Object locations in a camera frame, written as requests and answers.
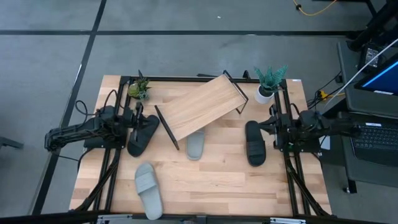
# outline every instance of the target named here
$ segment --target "gray floor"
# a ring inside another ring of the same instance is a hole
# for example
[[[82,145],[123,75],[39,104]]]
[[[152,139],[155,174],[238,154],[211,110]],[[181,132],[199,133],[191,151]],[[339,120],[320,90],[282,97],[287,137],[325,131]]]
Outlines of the gray floor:
[[[321,1],[299,1],[305,11],[323,8]],[[92,28],[99,0],[2,0],[0,29]],[[108,0],[100,30],[355,30],[371,15],[366,5],[337,2],[317,17],[297,12],[292,1],[144,1]],[[58,126],[88,40],[87,36],[0,36],[0,135],[25,143],[23,150],[0,151],[0,217],[25,215],[47,159],[44,134]],[[288,65],[287,78],[303,80],[307,99],[334,77],[340,66],[336,37],[258,36],[97,36],[78,99],[92,110],[101,79],[108,75],[234,77],[253,66]],[[332,83],[326,91],[337,87]],[[83,117],[73,113],[71,124]],[[78,158],[82,143],[62,155]],[[333,213],[339,217],[397,223],[398,190],[358,184],[359,194],[341,191],[345,172],[325,166]],[[68,209],[76,179],[76,162],[60,159],[44,212]]]

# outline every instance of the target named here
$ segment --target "slide sandal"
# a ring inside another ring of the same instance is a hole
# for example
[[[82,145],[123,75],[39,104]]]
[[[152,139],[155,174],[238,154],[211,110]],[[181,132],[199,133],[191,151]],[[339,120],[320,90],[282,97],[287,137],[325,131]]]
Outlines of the slide sandal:
[[[149,220],[160,218],[163,214],[162,199],[155,169],[149,162],[145,162],[137,168],[134,181],[147,218]]]
[[[131,132],[130,134],[129,142],[127,143],[127,151],[133,157],[138,157],[145,151],[150,139],[159,126],[159,118],[155,115],[149,115],[145,123],[146,126],[144,128],[136,130],[137,141],[135,141],[134,133]]]
[[[266,160],[266,142],[263,140],[259,123],[249,121],[244,127],[246,133],[246,154],[249,164],[256,167]]]
[[[187,136],[187,157],[190,160],[196,161],[201,158],[203,154],[203,147],[205,146],[205,128]]]

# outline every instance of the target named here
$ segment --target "computer monitor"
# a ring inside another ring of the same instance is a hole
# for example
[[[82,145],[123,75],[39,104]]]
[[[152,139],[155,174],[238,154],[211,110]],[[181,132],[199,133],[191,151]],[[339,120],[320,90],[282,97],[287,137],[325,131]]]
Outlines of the computer monitor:
[[[360,80],[355,88],[387,95],[398,95],[398,54],[382,64],[376,72]]]

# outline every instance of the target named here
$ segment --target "wooden board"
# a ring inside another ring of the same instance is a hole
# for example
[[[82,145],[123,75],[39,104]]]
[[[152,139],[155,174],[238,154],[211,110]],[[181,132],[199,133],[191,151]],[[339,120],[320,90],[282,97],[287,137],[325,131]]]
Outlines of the wooden board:
[[[187,137],[226,113],[243,105],[246,100],[226,75],[192,88],[159,107],[177,141]]]
[[[120,76],[104,76],[97,108],[102,107],[106,95],[118,89]],[[144,114],[156,114],[154,105],[168,103],[189,94],[200,82],[150,82],[150,100],[144,103]],[[300,110],[307,109],[302,83],[287,80],[289,97]],[[185,141],[179,141],[177,151],[160,124],[145,152],[138,158],[122,150],[114,188],[112,212],[144,213],[134,184],[134,173],[144,161],[155,167],[165,214],[290,216],[287,176],[282,153],[273,149],[273,136],[262,131],[266,141],[267,159],[259,167],[251,167],[246,159],[244,125],[249,120],[268,119],[268,105],[254,99],[258,84],[239,83],[249,101],[243,113],[235,110],[205,127],[205,148],[199,161],[189,161],[185,155]],[[109,104],[114,103],[114,96]],[[76,208],[93,190],[98,181],[103,149],[94,149],[82,160],[70,208]],[[318,203],[331,212],[323,181],[322,169],[311,154],[301,154],[305,183]],[[104,207],[107,187],[103,191]],[[296,190],[301,205],[299,190]]]

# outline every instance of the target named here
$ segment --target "artificial plant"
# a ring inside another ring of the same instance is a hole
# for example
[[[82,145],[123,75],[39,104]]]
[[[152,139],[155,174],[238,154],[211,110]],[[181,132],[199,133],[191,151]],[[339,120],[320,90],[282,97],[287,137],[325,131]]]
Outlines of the artificial plant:
[[[265,92],[275,93],[278,91],[279,83],[286,74],[287,65],[278,69],[276,72],[272,71],[272,67],[268,67],[267,73],[264,75],[258,68],[254,67],[257,76],[259,77],[260,86]]]
[[[149,81],[147,78],[137,79],[134,84],[129,87],[129,96],[140,100],[147,100],[149,98],[147,90],[150,88],[148,87],[148,83]]]

